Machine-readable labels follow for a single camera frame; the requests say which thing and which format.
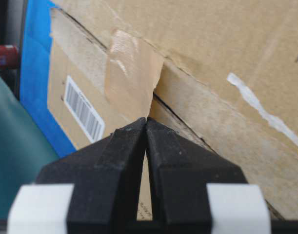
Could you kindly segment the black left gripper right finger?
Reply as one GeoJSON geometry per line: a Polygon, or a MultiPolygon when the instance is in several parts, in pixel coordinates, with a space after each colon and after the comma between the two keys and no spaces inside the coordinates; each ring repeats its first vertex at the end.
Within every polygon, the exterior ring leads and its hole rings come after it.
{"type": "Polygon", "coordinates": [[[153,220],[166,234],[209,234],[207,183],[247,183],[241,168],[149,117],[147,149],[153,220]]]}

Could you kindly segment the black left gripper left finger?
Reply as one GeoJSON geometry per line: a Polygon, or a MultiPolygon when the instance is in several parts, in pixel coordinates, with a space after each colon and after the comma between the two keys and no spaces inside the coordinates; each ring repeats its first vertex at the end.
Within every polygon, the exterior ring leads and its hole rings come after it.
{"type": "Polygon", "coordinates": [[[122,234],[137,219],[146,119],[41,169],[37,184],[73,184],[67,213],[70,234],[122,234]]]}

